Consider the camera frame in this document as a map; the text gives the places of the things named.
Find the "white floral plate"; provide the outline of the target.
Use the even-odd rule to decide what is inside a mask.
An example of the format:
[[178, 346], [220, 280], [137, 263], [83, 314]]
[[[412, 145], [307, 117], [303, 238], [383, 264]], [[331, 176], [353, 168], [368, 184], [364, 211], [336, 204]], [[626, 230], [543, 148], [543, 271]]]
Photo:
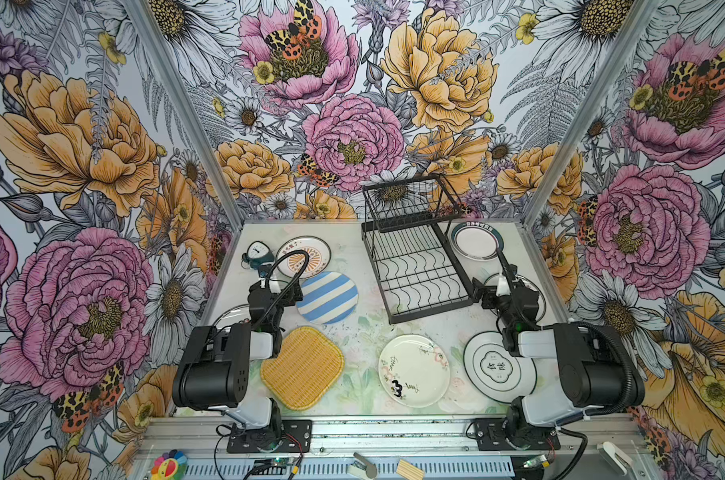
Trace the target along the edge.
[[390, 340], [380, 353], [377, 371], [384, 391], [396, 403], [410, 408], [436, 404], [450, 386], [446, 354], [422, 335], [406, 334]]

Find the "yellow woven square plate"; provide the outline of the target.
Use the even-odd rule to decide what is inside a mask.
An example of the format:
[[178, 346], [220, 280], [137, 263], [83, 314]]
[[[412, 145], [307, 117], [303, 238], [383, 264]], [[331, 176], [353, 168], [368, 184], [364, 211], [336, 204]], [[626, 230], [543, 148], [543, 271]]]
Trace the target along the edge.
[[292, 411], [308, 410], [344, 371], [342, 350], [320, 330], [300, 327], [282, 342], [278, 357], [264, 360], [262, 383]]

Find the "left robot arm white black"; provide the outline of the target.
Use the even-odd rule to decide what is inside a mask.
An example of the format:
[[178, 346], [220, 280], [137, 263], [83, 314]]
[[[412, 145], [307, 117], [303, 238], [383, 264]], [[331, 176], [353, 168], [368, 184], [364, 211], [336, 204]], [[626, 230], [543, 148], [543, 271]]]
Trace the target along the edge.
[[282, 435], [282, 414], [268, 396], [248, 393], [250, 364], [278, 358], [284, 342], [282, 315], [304, 299], [298, 280], [274, 292], [260, 280], [248, 291], [248, 318], [226, 327], [192, 329], [172, 382], [178, 407], [218, 412], [246, 433]]

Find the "black wire dish rack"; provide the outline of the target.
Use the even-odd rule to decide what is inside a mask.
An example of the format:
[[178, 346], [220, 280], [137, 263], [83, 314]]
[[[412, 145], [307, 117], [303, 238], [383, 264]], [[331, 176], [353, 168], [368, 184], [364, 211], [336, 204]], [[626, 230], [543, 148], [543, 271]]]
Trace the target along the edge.
[[362, 241], [391, 324], [472, 304], [472, 285], [448, 234], [458, 196], [441, 174], [362, 188]]

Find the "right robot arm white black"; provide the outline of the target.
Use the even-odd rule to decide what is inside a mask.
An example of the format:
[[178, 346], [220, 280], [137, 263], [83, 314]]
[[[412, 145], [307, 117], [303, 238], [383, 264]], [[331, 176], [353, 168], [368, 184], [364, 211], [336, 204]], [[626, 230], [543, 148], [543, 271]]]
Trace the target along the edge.
[[472, 289], [473, 302], [493, 313], [497, 326], [469, 340], [464, 370], [477, 390], [507, 405], [508, 440], [644, 400], [643, 380], [614, 328], [582, 321], [541, 326], [539, 292], [501, 274], [490, 285], [473, 280]]

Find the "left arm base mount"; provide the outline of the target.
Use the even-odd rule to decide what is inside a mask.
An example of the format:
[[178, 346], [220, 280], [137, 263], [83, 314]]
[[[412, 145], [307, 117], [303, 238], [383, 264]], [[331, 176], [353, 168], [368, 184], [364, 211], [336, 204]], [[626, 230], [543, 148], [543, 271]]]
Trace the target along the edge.
[[282, 426], [232, 433], [226, 452], [229, 454], [308, 453], [312, 445], [312, 420], [284, 420]]

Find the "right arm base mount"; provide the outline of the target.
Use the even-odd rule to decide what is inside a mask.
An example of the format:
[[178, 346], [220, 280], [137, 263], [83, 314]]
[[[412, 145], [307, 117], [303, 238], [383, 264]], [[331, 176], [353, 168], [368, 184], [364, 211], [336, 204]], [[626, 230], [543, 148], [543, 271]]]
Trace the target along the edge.
[[560, 450], [552, 428], [524, 425], [513, 430], [506, 424], [506, 419], [478, 418], [470, 422], [465, 435], [476, 442], [479, 451]]

